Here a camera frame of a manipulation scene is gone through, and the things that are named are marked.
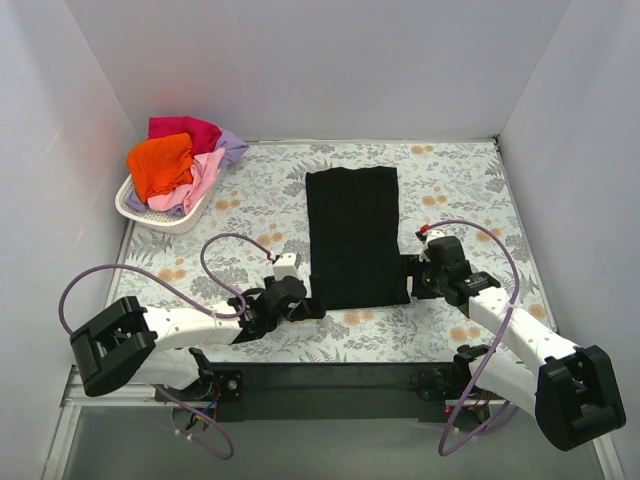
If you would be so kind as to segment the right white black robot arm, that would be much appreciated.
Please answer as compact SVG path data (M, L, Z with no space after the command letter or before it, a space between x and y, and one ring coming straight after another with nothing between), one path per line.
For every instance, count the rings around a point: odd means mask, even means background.
M496 279L472 270L456 237L427 230L416 236L422 251L408 259L412 297L444 299L495 334L519 360L493 357L486 345L460 348L452 373L460 395L498 395L531 415L561 451L625 425L612 361L603 349L580 347L516 307Z

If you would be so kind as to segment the black t shirt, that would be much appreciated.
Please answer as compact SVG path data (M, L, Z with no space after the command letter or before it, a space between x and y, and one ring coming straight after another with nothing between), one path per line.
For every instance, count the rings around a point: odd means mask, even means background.
M305 185L313 296L328 310L409 303L397 170L331 168L308 173Z

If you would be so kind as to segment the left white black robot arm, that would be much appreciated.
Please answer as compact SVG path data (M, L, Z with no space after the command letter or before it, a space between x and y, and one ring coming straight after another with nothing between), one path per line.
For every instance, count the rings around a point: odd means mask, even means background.
M193 400L205 398L214 383L213 366L201 348L262 339L283 322L317 320L326 315L319 299L307 296L294 276L265 280L263 288L214 306L144 307L126 296L70 335L70 344L89 397L111 394L129 383L159 384Z

